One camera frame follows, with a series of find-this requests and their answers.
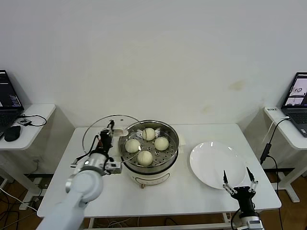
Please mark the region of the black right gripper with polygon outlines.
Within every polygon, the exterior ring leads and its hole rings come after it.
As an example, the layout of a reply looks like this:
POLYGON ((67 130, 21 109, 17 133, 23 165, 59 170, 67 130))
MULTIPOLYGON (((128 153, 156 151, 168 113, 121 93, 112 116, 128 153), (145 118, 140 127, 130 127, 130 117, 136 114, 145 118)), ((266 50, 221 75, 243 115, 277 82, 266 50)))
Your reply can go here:
POLYGON ((252 198, 256 194, 256 187, 259 184, 258 180, 255 180, 253 173, 248 167, 246 167, 248 176, 250 179, 250 186, 242 186, 233 188, 224 171, 223 175, 223 188, 231 195, 231 197, 238 201, 241 216, 256 216, 256 211, 252 202, 252 198))

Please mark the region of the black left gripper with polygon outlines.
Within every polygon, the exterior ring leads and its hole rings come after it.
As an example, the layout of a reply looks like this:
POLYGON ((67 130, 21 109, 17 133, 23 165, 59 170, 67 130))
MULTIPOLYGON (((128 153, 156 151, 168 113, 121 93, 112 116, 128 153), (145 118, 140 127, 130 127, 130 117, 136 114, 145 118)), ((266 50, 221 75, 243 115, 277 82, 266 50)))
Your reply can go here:
POLYGON ((99 132, 100 140, 97 144, 98 149, 109 150, 112 148, 112 131, 114 130, 114 125, 114 120, 110 120, 107 129, 99 132))

